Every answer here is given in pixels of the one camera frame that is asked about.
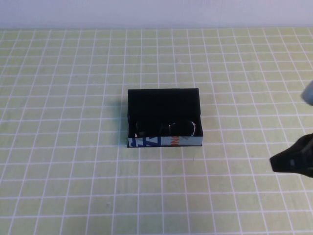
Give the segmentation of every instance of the black cardboard box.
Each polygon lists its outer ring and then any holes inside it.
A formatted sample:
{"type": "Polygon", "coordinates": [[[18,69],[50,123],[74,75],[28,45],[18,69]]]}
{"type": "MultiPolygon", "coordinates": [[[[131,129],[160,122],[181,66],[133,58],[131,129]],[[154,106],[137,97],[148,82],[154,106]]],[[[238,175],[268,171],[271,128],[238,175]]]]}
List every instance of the black cardboard box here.
{"type": "Polygon", "coordinates": [[[198,88],[128,90],[128,147],[202,146],[198,88]]]}

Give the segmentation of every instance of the printed label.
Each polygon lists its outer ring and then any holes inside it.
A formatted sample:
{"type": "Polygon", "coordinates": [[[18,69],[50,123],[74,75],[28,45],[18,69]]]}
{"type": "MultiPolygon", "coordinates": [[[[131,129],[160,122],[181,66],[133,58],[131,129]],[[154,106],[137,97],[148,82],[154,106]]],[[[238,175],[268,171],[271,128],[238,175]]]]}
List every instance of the printed label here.
{"type": "Polygon", "coordinates": [[[203,137],[190,136],[166,136],[166,137],[146,137],[146,138],[129,138],[129,147],[160,147],[160,146],[200,146],[203,137]]]}

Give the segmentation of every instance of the cutting mat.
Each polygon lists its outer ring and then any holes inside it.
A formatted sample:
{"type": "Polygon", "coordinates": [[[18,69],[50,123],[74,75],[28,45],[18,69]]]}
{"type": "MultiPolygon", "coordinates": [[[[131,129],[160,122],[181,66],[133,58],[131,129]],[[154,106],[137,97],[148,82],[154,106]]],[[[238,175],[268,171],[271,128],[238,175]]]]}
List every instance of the cutting mat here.
{"type": "Polygon", "coordinates": [[[312,28],[0,31],[6,235],[308,235],[312,28]],[[127,149],[127,90],[199,88],[203,147],[127,149]]]}

